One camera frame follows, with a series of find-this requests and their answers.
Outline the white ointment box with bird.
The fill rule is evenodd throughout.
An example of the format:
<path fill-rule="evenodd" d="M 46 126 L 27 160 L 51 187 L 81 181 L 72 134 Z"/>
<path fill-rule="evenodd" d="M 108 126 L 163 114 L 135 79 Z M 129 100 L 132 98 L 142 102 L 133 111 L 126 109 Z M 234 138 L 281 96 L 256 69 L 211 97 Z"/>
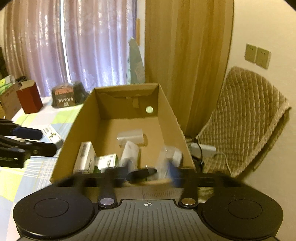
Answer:
<path fill-rule="evenodd" d="M 56 145 L 57 149 L 61 149 L 62 145 L 64 144 L 64 140 L 62 137 L 58 134 L 58 132 L 51 126 L 48 125 L 43 128 L 43 132 L 45 136 Z"/>

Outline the green white mouthwash box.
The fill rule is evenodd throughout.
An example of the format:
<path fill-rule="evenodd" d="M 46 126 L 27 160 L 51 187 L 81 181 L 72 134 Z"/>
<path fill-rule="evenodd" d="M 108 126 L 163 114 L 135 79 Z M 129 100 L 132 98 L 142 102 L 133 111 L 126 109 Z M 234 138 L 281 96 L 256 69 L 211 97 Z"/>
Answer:
<path fill-rule="evenodd" d="M 117 154 L 100 156 L 95 159 L 94 173 L 103 173 L 107 168 L 114 168 L 118 164 Z"/>

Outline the black item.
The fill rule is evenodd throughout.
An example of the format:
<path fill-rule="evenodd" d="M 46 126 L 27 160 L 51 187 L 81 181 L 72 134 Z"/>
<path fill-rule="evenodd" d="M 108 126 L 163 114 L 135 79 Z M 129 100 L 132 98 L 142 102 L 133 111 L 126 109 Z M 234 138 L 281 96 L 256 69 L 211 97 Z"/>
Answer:
<path fill-rule="evenodd" d="M 147 167 L 130 172 L 126 180 L 135 184 L 144 181 L 171 178 L 170 168 L 178 168 L 183 161 L 183 153 L 176 147 L 164 146 L 157 159 L 156 167 Z"/>

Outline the white medicine tablet box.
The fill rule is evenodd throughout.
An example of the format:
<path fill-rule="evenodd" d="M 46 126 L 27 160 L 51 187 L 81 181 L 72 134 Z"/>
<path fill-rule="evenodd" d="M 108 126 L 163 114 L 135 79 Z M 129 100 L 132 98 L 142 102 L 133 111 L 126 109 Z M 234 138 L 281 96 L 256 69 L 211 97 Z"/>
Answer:
<path fill-rule="evenodd" d="M 73 173 L 93 173 L 96 152 L 92 142 L 82 142 L 76 157 Z"/>

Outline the white remote control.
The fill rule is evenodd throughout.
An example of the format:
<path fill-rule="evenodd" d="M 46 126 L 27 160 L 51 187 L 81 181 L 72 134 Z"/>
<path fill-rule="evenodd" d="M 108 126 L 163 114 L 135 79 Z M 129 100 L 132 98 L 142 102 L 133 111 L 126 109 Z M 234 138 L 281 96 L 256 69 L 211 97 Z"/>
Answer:
<path fill-rule="evenodd" d="M 119 166 L 125 166 L 128 162 L 130 162 L 130 168 L 132 170 L 137 170 L 139 157 L 140 147 L 131 141 L 127 141 L 123 148 Z"/>

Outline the clear plastic measuring cup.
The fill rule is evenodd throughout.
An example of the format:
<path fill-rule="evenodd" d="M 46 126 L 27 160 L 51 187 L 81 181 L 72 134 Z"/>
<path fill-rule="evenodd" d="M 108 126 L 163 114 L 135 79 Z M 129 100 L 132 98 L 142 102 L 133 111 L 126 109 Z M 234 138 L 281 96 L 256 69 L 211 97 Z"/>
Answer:
<path fill-rule="evenodd" d="M 117 135 L 117 142 L 120 147 L 125 146 L 127 141 L 130 141 L 140 147 L 147 145 L 147 137 L 141 128 L 120 132 Z"/>

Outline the brown cardboard box stack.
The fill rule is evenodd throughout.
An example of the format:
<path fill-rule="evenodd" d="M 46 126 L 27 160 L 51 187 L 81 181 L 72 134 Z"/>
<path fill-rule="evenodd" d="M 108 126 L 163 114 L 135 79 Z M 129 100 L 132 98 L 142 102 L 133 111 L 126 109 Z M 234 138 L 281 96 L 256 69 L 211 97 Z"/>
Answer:
<path fill-rule="evenodd" d="M 19 83 L 14 83 L 1 94 L 1 118 L 11 120 L 22 108 L 16 93 L 20 87 L 21 85 Z"/>

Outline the dark red paper bag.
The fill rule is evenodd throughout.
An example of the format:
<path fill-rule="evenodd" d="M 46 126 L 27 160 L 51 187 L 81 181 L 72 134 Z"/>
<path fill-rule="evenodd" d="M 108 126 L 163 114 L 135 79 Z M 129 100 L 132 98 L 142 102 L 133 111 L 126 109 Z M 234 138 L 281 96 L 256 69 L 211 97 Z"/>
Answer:
<path fill-rule="evenodd" d="M 16 94 L 25 114 L 37 113 L 42 109 L 43 103 L 34 80 L 22 82 Z"/>

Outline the white power strip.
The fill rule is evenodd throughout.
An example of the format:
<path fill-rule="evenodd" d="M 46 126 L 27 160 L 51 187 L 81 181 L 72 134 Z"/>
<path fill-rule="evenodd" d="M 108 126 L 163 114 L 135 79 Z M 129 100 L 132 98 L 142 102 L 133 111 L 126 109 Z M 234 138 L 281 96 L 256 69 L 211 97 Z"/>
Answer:
<path fill-rule="evenodd" d="M 196 158 L 213 157 L 217 153 L 217 150 L 214 146 L 198 143 L 191 143 L 189 145 L 189 151 L 191 155 Z"/>

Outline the black Honglu food container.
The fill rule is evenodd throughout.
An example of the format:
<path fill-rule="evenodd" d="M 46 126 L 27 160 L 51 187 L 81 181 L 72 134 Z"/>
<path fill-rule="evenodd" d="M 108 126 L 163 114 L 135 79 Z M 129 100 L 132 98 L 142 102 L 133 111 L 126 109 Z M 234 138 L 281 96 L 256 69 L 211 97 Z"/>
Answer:
<path fill-rule="evenodd" d="M 85 90 L 82 82 L 74 81 L 52 88 L 53 108 L 66 108 L 82 104 L 88 97 L 89 92 Z"/>

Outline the large open cardboard box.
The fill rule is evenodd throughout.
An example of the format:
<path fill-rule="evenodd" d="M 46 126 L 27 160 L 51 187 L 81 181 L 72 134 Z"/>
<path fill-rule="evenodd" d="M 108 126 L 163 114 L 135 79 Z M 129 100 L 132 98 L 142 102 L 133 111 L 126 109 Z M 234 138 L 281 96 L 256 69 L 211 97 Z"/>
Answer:
<path fill-rule="evenodd" d="M 56 161 L 51 183 L 69 177 L 82 142 L 92 142 L 98 156 L 121 154 L 117 136 L 141 129 L 140 167 L 156 166 L 163 146 L 178 148 L 182 165 L 193 167 L 185 137 L 158 83 L 95 88 L 84 102 Z"/>

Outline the purple curtain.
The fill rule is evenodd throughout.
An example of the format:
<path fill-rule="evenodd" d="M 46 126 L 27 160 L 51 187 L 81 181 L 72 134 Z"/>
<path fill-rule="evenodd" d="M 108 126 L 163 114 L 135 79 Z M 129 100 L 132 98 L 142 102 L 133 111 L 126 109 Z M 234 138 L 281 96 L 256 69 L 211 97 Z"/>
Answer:
<path fill-rule="evenodd" d="M 129 84 L 136 16 L 136 1 L 1 1 L 1 67 L 41 96 L 74 81 L 88 91 Z"/>

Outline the quilted beige chair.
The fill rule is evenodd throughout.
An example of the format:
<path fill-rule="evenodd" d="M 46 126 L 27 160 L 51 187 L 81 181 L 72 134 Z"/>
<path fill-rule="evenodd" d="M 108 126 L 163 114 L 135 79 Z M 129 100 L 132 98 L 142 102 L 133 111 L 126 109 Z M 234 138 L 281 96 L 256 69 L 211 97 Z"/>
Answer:
<path fill-rule="evenodd" d="M 198 134 L 202 144 L 217 150 L 213 157 L 203 157 L 203 172 L 237 177 L 248 166 L 257 168 L 285 127 L 290 108 L 288 99 L 266 78 L 232 67 Z"/>

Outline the golden brown curtain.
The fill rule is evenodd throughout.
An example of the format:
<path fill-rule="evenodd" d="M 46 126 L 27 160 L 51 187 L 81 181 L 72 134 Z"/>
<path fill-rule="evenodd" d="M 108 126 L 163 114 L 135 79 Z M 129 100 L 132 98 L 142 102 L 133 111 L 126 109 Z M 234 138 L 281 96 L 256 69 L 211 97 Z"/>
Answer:
<path fill-rule="evenodd" d="M 145 76 L 161 85 L 186 136 L 217 104 L 230 52 L 234 1 L 147 1 Z"/>

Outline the beige wall socket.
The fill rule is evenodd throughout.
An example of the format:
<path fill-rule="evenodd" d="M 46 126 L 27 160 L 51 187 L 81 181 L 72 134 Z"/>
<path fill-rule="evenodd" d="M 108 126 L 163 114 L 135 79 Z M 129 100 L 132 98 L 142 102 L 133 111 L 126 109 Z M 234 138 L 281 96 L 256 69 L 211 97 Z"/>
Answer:
<path fill-rule="evenodd" d="M 271 52 L 254 45 L 246 44 L 244 59 L 263 69 L 268 69 Z"/>

